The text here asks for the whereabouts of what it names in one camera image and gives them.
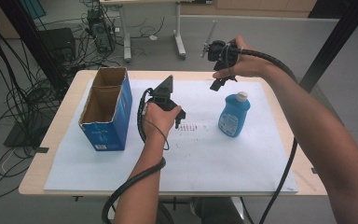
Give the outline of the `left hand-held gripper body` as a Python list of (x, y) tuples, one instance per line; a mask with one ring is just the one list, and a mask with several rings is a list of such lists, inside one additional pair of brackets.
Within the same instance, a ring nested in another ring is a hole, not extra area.
[(177, 104), (171, 99), (173, 93), (173, 75), (167, 76), (150, 93), (149, 102), (155, 103), (164, 111), (171, 111)]

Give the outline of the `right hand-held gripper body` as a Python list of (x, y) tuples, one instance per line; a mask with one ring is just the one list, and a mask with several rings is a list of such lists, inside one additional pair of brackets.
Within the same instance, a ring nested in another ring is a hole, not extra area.
[(236, 52), (237, 45), (234, 42), (212, 40), (216, 24), (217, 21), (213, 20), (211, 31), (203, 43), (200, 57), (207, 57), (209, 62), (215, 62), (213, 69), (219, 71), (234, 66), (238, 60), (238, 53)]

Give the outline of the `blue bottle with white cap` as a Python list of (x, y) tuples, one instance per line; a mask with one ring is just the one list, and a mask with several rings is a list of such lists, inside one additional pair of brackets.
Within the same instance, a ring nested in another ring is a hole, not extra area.
[(226, 97), (226, 105), (219, 120), (219, 129), (229, 137), (237, 137), (243, 128), (251, 104), (248, 93), (239, 91)]

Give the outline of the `blue cardboard box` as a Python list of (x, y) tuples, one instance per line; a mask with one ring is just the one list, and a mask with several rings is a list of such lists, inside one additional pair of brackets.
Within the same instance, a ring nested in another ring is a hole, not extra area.
[(78, 122), (96, 151), (125, 149), (131, 107), (132, 93), (127, 69), (99, 69)]

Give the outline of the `person's left hand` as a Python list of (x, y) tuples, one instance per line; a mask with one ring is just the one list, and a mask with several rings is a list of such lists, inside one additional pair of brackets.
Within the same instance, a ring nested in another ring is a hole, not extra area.
[(170, 111), (164, 111), (154, 103), (147, 103), (143, 124), (146, 141), (164, 143), (181, 109), (181, 106), (176, 106)]

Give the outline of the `person's right hand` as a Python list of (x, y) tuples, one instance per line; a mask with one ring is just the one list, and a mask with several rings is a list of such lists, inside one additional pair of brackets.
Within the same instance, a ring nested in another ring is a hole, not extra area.
[(223, 78), (237, 75), (241, 77), (268, 78), (279, 72), (280, 69), (276, 65), (264, 59), (255, 56), (240, 55), (233, 66), (215, 72), (213, 77)]

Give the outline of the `white board mat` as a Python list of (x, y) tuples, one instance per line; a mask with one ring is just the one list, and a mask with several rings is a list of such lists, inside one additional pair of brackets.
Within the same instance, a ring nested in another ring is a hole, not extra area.
[[(258, 81), (227, 82), (219, 91), (208, 80), (175, 80), (172, 99), (186, 112), (169, 134), (160, 191), (170, 195), (269, 194), (298, 191), (284, 171), (289, 147), (282, 144), (271, 107)], [(221, 132), (217, 122), (228, 95), (245, 91), (251, 107), (239, 136)], [(96, 151), (74, 116), (52, 163), (46, 191), (110, 193), (123, 184), (138, 160), (143, 142), (131, 119), (125, 149)]]

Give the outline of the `wooden cabinet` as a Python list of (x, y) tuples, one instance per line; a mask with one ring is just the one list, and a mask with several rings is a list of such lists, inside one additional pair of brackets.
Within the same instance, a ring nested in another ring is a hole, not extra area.
[(317, 0), (208, 0), (211, 4), (182, 4), (185, 15), (307, 18)]

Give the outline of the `black computer tower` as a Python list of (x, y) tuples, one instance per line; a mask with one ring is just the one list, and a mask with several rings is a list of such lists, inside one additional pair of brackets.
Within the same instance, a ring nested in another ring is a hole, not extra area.
[(89, 29), (94, 37), (97, 51), (107, 53), (114, 51), (113, 39), (100, 9), (89, 9), (87, 15)]

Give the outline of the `person's right leg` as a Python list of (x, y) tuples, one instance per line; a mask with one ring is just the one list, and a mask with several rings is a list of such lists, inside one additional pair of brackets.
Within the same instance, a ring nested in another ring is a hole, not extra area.
[(201, 224), (244, 224), (229, 197), (196, 197), (191, 199), (192, 213)]

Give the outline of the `black box on floor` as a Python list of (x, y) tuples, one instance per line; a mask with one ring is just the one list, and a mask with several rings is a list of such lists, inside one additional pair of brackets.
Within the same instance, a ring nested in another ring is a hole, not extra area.
[(42, 30), (39, 34), (55, 61), (63, 63), (75, 59), (76, 42), (70, 28)]

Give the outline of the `dark flat floor board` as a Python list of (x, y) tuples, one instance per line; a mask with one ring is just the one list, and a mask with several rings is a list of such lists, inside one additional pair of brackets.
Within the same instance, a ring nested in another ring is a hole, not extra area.
[(6, 147), (39, 147), (49, 125), (52, 113), (32, 112), (16, 118), (4, 145)]

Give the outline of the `white desk frame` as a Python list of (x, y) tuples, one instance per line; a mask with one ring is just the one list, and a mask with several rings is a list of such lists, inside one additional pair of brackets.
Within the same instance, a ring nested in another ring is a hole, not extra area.
[(160, 17), (174, 16), (175, 28), (173, 38), (178, 55), (183, 60), (186, 58), (186, 49), (181, 36), (181, 5), (191, 3), (195, 0), (99, 0), (103, 5), (115, 6), (121, 23), (123, 33), (123, 59), (130, 62), (131, 55), (131, 35), (128, 31), (128, 18), (130, 16), (146, 17), (147, 15), (157, 15)]

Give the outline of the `black metal frame post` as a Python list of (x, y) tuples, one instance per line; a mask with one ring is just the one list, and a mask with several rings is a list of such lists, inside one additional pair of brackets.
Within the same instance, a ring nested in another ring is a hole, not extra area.
[(308, 71), (300, 80), (299, 85), (302, 89), (306, 92), (312, 91), (357, 27), (358, 0), (354, 0), (344, 11), (333, 31), (327, 37), (315, 59), (310, 64)]
[(42, 68), (53, 89), (57, 93), (66, 93), (69, 85), (49, 55), (34, 21), (22, 6), (21, 0), (0, 0), (0, 8)]

